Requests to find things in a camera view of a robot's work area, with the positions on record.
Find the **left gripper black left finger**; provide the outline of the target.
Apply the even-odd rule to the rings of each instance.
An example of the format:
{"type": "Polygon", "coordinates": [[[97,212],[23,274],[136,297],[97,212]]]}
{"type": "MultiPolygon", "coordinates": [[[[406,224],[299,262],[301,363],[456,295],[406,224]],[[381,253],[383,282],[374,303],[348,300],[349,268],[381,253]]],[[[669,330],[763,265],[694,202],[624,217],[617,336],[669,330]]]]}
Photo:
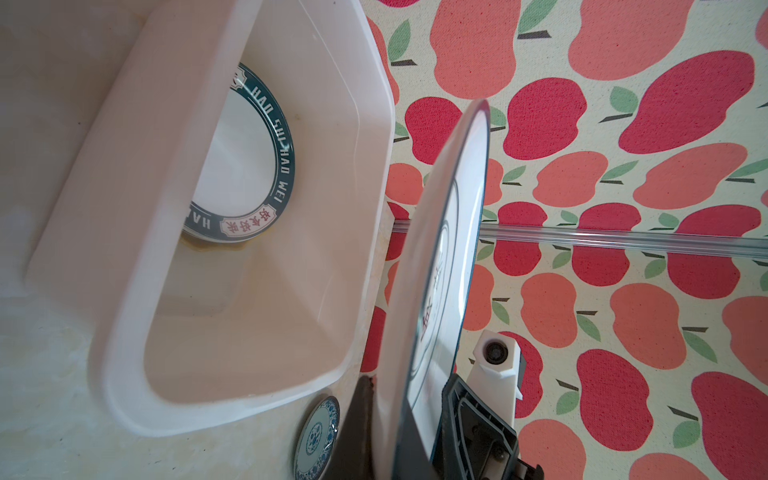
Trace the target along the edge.
{"type": "Polygon", "coordinates": [[[373,478],[371,447],[373,401],[373,380],[370,376],[361,376],[324,471],[325,480],[373,478]]]}

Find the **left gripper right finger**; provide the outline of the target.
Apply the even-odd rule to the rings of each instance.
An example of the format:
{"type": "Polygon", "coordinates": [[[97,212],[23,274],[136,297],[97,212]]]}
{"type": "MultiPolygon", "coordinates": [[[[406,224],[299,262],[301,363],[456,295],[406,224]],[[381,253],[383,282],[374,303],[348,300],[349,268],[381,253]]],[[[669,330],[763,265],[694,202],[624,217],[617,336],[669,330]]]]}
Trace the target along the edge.
{"type": "Polygon", "coordinates": [[[432,465],[440,479],[532,480],[543,468],[519,457],[517,432],[456,373],[442,391],[432,465]]]}

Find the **left aluminium frame post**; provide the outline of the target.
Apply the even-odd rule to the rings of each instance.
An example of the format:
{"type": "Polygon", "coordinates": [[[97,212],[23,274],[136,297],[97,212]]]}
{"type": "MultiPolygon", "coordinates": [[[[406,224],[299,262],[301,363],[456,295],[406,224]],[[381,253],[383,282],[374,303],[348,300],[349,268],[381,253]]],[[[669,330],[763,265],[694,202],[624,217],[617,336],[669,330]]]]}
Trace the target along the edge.
{"type": "Polygon", "coordinates": [[[661,234],[599,230],[568,230],[482,223],[477,237],[529,243],[584,246],[610,249],[660,251],[699,256],[743,257],[767,260],[767,240],[742,237],[661,234]]]}

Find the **blue patterned plate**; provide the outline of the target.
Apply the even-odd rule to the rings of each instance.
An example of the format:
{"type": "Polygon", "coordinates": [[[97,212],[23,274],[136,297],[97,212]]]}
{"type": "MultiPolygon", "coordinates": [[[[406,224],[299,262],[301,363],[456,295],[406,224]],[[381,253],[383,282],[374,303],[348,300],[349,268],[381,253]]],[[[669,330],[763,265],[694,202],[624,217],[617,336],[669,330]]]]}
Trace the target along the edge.
{"type": "Polygon", "coordinates": [[[335,396],[325,396],[310,411],[296,443],[293,474],[296,480],[322,477],[338,436],[340,406],[335,396]]]}

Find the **white plastic bin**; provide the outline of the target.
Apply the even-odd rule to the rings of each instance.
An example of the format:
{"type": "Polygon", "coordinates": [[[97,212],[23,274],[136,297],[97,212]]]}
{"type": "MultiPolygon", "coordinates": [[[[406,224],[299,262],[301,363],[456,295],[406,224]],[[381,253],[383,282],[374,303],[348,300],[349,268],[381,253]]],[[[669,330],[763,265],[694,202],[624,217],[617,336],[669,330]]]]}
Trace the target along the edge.
{"type": "Polygon", "coordinates": [[[163,1],[140,31],[31,257],[28,286],[92,333],[89,386],[134,434],[312,396],[356,360],[394,104],[357,1],[163,1]],[[240,248],[180,243],[238,66],[275,99],[286,208],[240,248]]]}

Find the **white plate green text rim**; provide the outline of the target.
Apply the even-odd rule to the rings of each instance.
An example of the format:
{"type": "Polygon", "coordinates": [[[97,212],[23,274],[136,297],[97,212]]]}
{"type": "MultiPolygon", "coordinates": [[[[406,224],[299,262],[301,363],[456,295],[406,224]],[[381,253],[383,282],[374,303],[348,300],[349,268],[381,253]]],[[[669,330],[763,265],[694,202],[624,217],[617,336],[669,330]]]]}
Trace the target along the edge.
{"type": "Polygon", "coordinates": [[[255,238],[285,211],[295,167],[294,142],[282,108],[266,84],[240,63],[183,231],[217,244],[255,238]]]}

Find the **white plate black flower outline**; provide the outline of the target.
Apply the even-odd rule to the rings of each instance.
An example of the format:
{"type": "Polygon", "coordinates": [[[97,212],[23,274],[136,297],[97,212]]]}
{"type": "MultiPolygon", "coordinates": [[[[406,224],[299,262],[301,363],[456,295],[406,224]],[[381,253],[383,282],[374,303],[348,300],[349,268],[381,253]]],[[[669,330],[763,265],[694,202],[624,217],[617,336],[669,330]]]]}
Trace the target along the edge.
{"type": "Polygon", "coordinates": [[[490,107],[474,100],[411,216],[378,362],[371,433],[377,479],[394,478],[407,451],[434,452],[468,304],[489,146],[490,107]]]}

